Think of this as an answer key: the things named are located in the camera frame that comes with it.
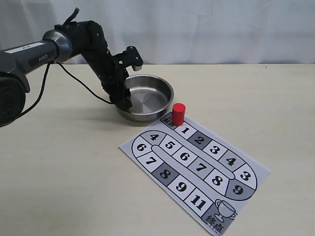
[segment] game board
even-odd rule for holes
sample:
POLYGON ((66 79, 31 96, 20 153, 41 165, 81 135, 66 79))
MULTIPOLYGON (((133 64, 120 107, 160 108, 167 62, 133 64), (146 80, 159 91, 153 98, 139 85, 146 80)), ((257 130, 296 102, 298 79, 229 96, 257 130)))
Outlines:
POLYGON ((240 150, 172 113, 120 146, 147 175, 213 235, 223 235, 270 174, 240 150))

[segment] white backdrop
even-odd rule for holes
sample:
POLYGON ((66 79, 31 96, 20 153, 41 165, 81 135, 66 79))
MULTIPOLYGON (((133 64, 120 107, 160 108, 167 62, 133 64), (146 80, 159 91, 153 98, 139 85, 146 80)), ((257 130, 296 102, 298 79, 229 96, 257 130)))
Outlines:
POLYGON ((75 7, 113 54, 134 45, 145 63, 315 62, 315 0, 0 0, 0 48, 40 40, 75 7))

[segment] trophy icon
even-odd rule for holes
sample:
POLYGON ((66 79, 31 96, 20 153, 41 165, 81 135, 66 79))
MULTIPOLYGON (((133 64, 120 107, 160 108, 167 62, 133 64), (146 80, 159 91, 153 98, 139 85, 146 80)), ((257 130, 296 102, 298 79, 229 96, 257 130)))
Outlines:
POLYGON ((219 214, 215 214, 215 217, 221 222, 224 222, 223 217, 234 220, 237 216, 234 207, 224 200, 216 199, 216 207, 218 208, 219 214))

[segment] number 7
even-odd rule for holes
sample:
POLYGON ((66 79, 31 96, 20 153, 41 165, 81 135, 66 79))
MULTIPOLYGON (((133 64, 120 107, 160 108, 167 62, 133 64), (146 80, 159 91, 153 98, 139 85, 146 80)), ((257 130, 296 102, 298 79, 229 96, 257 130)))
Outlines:
POLYGON ((207 168, 207 167, 206 167, 204 164, 202 164, 202 163, 199 163, 199 166, 202 166, 202 167, 197 168, 197 169, 196 169, 197 171, 201 171, 201 170, 207 168))
POLYGON ((151 159, 152 161, 147 161, 146 164, 149 165, 149 164, 151 164, 151 163, 153 163, 153 162, 156 162, 156 160, 155 160, 153 157, 150 157, 150 159, 151 159))

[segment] bowl rim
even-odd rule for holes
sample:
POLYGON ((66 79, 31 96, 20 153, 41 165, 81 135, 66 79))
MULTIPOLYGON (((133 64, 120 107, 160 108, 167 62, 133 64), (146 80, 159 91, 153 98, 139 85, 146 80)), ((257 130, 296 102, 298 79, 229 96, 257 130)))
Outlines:
POLYGON ((171 92, 171 97, 168 100, 167 104, 164 105, 163 107, 161 107, 160 109, 155 110, 154 112, 150 112, 150 113, 131 113, 131 112, 128 111, 128 109, 125 110, 125 109, 120 109, 119 107, 117 107, 120 111, 126 112, 128 114, 133 115, 133 116, 150 116, 150 115, 154 115, 154 114, 162 112, 163 110, 167 109, 172 104, 172 102, 174 100, 174 89, 173 89, 173 87, 171 86, 171 84, 169 82, 167 82, 165 79, 163 79, 163 78, 161 78, 159 76, 152 75, 152 74, 135 74, 135 75, 130 75, 130 76, 128 76, 126 78, 125 84, 127 83, 128 79, 132 79, 132 78, 135 78, 135 77, 143 77, 143 76, 152 77, 154 79, 161 80, 163 83, 165 83, 167 85, 167 87, 170 89, 170 92, 171 92))

